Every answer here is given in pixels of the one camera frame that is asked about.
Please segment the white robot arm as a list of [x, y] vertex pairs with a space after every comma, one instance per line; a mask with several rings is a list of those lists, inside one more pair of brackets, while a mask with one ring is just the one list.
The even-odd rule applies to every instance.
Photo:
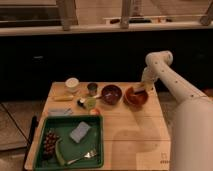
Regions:
[[213, 100], [170, 68], [170, 51], [148, 53], [145, 62], [142, 80], [160, 79], [178, 103], [169, 171], [213, 171]]

